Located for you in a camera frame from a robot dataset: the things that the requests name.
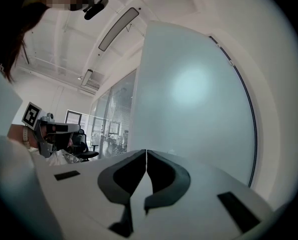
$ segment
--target wristwatch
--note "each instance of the wristwatch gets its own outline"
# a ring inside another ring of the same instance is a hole
[[[22,141],[23,141],[23,144],[25,145],[25,147],[29,150],[30,149],[30,144],[29,144],[28,127],[27,126],[25,126],[23,128],[23,131],[22,131]]]

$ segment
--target black rubber seal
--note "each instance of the black rubber seal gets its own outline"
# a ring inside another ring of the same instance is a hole
[[[144,209],[171,206],[175,204],[188,190],[191,178],[182,166],[164,157],[147,151],[147,172],[150,176],[153,195],[145,199]]]
[[[120,222],[109,227],[117,234],[128,237],[133,233],[130,198],[146,171],[146,150],[104,169],[98,177],[98,185],[112,203],[124,205]]]

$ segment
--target person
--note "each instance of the person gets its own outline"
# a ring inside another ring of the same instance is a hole
[[[79,10],[89,4],[90,0],[0,0],[0,71],[12,82],[10,71],[24,44],[24,35],[33,29],[49,8],[58,10]],[[12,124],[8,137],[22,142],[23,125]],[[33,131],[28,131],[31,147],[37,147]]]
[[[129,130],[124,130],[123,133],[123,148],[127,150],[128,147],[128,137],[129,137]]]

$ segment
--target window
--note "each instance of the window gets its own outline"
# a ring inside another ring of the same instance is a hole
[[[91,145],[98,145],[95,150],[99,159],[127,152],[135,74],[136,71],[120,80],[92,106],[92,131],[87,139]]]
[[[81,129],[86,132],[87,130],[87,119],[88,116],[86,114],[73,112],[70,110],[67,110],[67,115],[65,117],[65,124],[77,124],[81,126]]]

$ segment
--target curved white panel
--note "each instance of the curved white panel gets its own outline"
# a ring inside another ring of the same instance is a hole
[[[170,152],[249,183],[255,150],[250,104],[239,76],[211,39],[152,22],[138,74],[130,150]]]

